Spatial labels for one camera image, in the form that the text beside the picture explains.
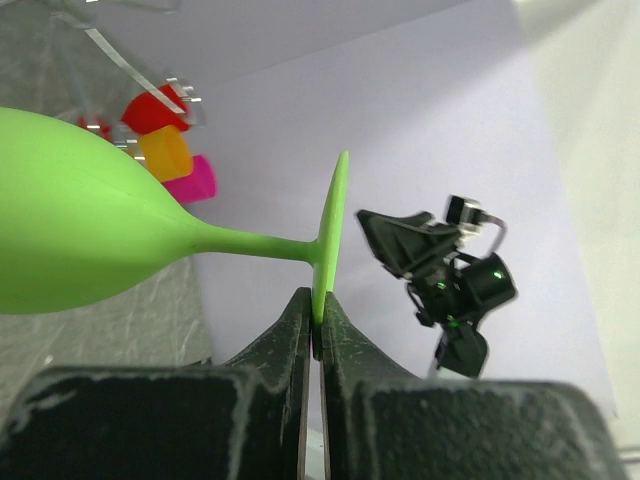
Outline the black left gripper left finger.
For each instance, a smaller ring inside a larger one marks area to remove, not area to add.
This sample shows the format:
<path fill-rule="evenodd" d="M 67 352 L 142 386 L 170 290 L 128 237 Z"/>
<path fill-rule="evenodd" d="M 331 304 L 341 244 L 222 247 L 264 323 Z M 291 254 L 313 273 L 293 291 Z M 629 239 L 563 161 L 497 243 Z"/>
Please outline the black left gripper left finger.
<path fill-rule="evenodd" d="M 16 397 L 5 479 L 300 479 L 311 294 L 222 365 L 65 366 Z"/>

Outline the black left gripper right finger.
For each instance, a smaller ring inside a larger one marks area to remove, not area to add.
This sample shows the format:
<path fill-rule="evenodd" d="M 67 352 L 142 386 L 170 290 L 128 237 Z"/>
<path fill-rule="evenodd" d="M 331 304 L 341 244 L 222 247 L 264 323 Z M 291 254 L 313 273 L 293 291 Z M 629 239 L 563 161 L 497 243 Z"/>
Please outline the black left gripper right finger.
<path fill-rule="evenodd" d="M 331 479 L 623 479 L 595 404 L 564 383 L 426 380 L 325 302 L 325 463 Z"/>

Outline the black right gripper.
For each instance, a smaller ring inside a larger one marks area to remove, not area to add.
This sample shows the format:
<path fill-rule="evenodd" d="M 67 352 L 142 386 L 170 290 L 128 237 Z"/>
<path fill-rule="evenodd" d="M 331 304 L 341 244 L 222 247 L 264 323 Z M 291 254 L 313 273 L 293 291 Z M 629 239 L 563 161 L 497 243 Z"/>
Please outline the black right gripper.
<path fill-rule="evenodd" d="M 356 219 L 374 257 L 396 278 L 407 276 L 410 291 L 447 289 L 449 263 L 462 237 L 458 226 L 435 221 L 426 211 L 396 217 L 361 209 Z"/>

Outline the pink plastic wine glass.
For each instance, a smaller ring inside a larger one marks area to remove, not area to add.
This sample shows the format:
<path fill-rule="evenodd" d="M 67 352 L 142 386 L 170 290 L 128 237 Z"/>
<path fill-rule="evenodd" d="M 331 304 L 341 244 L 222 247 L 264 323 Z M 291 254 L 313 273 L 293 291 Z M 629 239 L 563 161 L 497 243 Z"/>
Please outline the pink plastic wine glass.
<path fill-rule="evenodd" d="M 162 185 L 180 204 L 208 200 L 218 192 L 215 170 L 205 155 L 193 157 L 193 171 L 189 175 L 163 182 Z"/>

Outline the orange plastic wine glass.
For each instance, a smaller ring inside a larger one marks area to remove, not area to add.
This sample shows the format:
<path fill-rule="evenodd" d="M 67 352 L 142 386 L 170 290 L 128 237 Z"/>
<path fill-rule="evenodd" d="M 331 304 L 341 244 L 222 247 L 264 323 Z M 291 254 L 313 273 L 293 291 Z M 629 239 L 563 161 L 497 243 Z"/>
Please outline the orange plastic wine glass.
<path fill-rule="evenodd" d="M 173 125 L 142 135 L 138 141 L 146 167 L 158 181 L 167 182 L 192 173 L 191 152 L 182 133 Z"/>

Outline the green plastic wine glass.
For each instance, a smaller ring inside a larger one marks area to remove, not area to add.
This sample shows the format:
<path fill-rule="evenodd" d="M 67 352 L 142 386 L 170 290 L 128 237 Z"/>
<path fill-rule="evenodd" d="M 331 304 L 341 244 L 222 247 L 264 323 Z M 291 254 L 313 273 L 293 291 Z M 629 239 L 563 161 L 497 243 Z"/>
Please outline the green plastic wine glass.
<path fill-rule="evenodd" d="M 337 160 L 318 236 L 296 241 L 208 224 L 138 162 L 88 131 L 1 111 L 1 310 L 31 315 L 120 294 L 200 253 L 301 261 L 313 269 L 312 314 L 324 318 L 340 250 L 349 155 Z"/>

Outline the red plastic wine glass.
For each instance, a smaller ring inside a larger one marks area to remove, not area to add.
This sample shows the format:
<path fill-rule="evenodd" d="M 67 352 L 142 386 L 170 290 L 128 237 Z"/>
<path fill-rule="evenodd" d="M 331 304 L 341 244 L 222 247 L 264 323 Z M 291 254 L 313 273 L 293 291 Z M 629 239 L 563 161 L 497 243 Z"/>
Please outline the red plastic wine glass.
<path fill-rule="evenodd" d="M 159 90 L 178 105 L 180 109 L 189 113 L 187 105 L 170 84 L 165 83 L 161 85 Z M 191 124 L 186 120 L 184 114 L 172 112 L 148 92 L 138 95 L 128 104 L 120 121 L 139 135 L 146 135 L 169 125 L 174 126 L 180 132 L 186 132 L 191 128 Z M 97 122 L 99 125 L 99 133 L 111 141 L 114 124 L 104 120 L 100 116 L 97 117 Z M 78 118 L 77 125 L 96 133 L 95 130 L 88 128 L 88 124 L 82 116 Z"/>

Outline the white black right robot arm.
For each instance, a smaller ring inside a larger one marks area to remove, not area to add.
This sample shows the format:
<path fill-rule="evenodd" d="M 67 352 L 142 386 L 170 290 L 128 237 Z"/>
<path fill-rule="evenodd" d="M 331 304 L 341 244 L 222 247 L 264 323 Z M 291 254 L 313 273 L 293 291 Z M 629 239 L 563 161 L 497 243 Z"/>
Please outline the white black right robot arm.
<path fill-rule="evenodd" d="M 462 251 L 468 231 L 459 220 L 437 222 L 429 212 L 393 217 L 360 210 L 356 218 L 373 256 L 405 282 L 418 322 L 441 328 L 429 378 L 477 379 L 489 354 L 482 319 L 517 296 L 502 258 Z"/>

